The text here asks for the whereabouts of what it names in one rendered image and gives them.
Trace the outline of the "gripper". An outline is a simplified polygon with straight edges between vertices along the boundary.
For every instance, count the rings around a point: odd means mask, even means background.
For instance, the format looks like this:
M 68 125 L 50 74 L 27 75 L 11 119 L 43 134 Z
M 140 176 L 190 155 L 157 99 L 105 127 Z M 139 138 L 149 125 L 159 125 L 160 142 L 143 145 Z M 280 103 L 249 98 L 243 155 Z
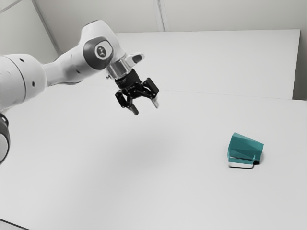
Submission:
M 145 94 L 149 99 L 151 99 L 155 108 L 159 107 L 159 102 L 157 100 L 157 95 L 159 93 L 158 87 L 151 78 L 147 78 L 144 82 L 142 82 L 135 69 L 132 69 L 131 72 L 123 78 L 115 80 L 115 83 L 119 88 L 115 94 L 115 97 L 117 98 L 120 106 L 122 108 L 129 109 L 134 115 L 138 115 L 139 111 L 133 104 L 133 100 L 141 97 L 141 95 L 137 93 L 137 90 L 143 91 L 143 87 L 145 89 Z

